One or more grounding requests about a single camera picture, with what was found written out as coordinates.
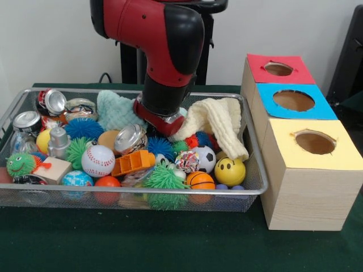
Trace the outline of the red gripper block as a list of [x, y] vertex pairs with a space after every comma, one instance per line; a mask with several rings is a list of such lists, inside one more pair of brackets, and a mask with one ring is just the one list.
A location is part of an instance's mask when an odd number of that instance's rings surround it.
[[139, 118], [153, 125], [165, 137], [170, 137], [177, 133], [185, 119], [179, 112], [169, 117], [152, 113], [142, 105], [142, 96], [137, 96], [135, 99], [133, 110]]

